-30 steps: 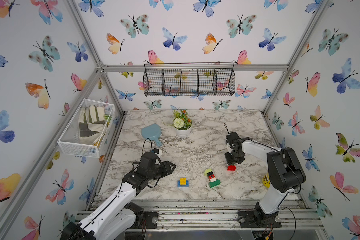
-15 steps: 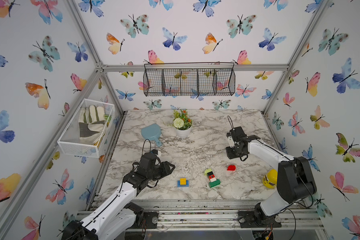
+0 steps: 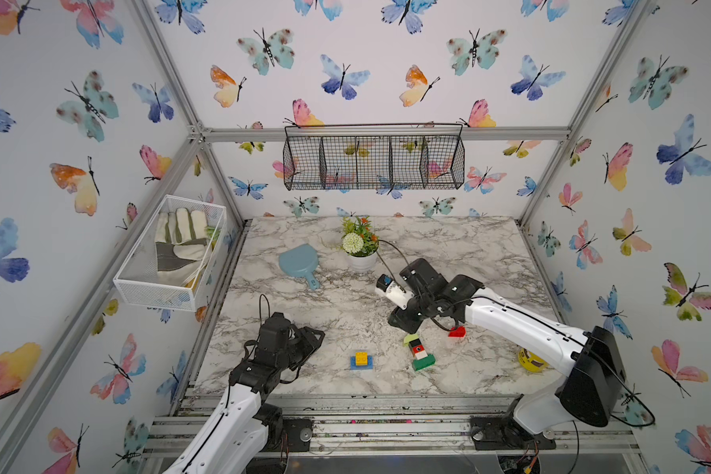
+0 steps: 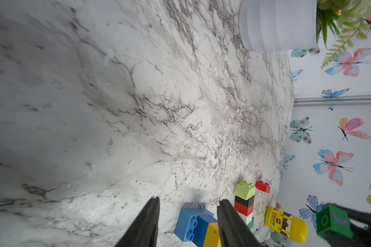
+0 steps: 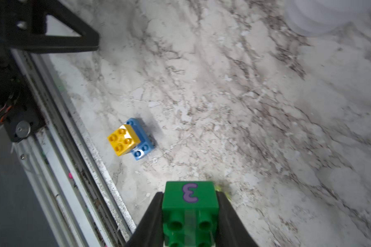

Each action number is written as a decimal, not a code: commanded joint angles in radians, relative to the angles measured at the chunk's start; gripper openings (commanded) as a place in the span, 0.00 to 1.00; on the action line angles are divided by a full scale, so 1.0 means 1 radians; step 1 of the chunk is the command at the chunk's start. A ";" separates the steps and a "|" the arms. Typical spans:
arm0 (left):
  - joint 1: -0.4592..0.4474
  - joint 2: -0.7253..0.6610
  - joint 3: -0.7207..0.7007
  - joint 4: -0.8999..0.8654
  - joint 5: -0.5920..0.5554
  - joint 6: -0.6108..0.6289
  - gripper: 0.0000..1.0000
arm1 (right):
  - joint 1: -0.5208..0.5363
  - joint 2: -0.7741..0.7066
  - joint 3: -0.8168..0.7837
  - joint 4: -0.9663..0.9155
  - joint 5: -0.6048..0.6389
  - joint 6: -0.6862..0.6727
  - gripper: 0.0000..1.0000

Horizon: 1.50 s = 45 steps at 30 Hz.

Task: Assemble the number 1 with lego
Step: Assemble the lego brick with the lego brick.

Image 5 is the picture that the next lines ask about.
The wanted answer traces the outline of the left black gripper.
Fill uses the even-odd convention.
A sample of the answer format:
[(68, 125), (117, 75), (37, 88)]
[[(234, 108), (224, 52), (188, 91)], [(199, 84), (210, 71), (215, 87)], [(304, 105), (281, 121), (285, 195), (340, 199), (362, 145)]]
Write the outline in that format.
[(29, 52), (96, 51), (100, 35), (59, 1), (0, 1), (0, 45)]

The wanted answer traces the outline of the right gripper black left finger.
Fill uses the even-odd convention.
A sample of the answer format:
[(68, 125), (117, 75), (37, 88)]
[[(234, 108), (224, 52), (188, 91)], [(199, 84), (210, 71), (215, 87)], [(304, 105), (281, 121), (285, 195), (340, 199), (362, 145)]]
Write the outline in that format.
[(163, 192), (157, 192), (145, 211), (126, 247), (163, 247)]

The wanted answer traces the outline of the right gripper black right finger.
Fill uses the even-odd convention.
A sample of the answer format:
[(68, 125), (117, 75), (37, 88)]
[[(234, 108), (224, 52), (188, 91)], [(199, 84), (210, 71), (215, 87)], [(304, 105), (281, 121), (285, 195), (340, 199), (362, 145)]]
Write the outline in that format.
[(217, 191), (216, 195), (219, 203), (219, 212), (215, 246), (258, 247), (225, 194)]

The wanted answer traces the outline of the small green lego brick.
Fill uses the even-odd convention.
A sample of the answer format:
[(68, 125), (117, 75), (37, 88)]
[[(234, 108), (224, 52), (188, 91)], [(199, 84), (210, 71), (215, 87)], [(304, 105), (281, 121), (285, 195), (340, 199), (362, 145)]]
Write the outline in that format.
[(165, 246), (214, 246), (218, 212), (213, 182), (167, 182), (162, 203)]

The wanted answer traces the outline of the light blue lego brick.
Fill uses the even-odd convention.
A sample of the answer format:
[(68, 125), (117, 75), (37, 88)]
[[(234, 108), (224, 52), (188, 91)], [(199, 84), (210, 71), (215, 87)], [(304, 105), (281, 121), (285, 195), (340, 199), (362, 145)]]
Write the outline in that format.
[(126, 124), (132, 126), (133, 130), (141, 141), (135, 148), (130, 151), (135, 160), (138, 161), (148, 155), (151, 151), (153, 151), (155, 149), (155, 146), (153, 145), (147, 133), (144, 131), (141, 124), (136, 118), (128, 119)]

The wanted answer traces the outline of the yellow lego brick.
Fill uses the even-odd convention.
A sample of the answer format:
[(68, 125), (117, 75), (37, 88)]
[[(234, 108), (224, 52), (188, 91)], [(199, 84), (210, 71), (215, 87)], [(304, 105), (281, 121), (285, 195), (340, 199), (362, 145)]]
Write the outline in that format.
[(141, 143), (131, 125), (121, 125), (108, 136), (108, 141), (117, 156), (127, 154)]

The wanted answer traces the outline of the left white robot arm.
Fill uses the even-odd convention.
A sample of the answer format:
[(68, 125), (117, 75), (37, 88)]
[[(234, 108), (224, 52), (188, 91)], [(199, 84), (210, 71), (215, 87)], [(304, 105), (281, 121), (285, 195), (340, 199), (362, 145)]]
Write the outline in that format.
[(0, 126), (20, 142), (44, 126), (11, 53), (96, 51), (100, 35), (59, 1), (0, 1)]

